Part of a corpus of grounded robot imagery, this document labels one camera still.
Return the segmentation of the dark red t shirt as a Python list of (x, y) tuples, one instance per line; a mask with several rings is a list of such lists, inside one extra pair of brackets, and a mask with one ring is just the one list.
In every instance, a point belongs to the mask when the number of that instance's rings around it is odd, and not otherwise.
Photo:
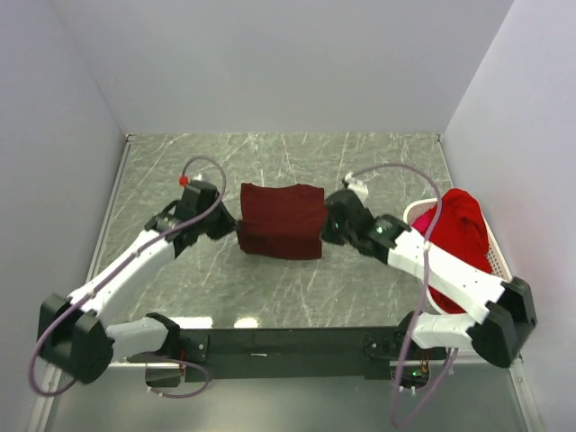
[(309, 184), (281, 188), (243, 184), (238, 244), (248, 255), (282, 260), (322, 257), (320, 232), (328, 216), (325, 191)]

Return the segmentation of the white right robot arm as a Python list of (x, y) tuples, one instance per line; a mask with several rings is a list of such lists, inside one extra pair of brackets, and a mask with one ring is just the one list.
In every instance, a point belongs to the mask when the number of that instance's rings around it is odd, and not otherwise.
[(536, 327), (530, 285), (485, 273), (433, 245), (389, 214), (374, 217), (348, 189), (330, 195), (324, 241), (349, 244), (360, 254), (418, 278), (462, 308), (460, 314), (420, 313), (397, 334), (398, 354), (414, 359), (425, 349), (474, 350), (491, 365), (508, 368)]

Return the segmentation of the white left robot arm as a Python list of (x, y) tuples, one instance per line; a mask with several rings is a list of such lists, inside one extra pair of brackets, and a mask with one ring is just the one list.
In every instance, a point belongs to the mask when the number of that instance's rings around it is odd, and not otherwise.
[(143, 353), (167, 362), (179, 356), (180, 326), (151, 312), (114, 324), (118, 311), (199, 237), (221, 239), (237, 227), (217, 187), (193, 180), (180, 199), (153, 216), (134, 241), (99, 275), (67, 296), (52, 294), (40, 306), (36, 356), (83, 384), (110, 363)]

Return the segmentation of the bright red t shirt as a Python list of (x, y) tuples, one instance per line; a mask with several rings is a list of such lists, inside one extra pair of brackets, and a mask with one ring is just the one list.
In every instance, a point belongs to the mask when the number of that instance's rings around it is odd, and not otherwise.
[(491, 274), (490, 244), (481, 207), (466, 191), (450, 189), (442, 197), (440, 217), (430, 241), (475, 268)]

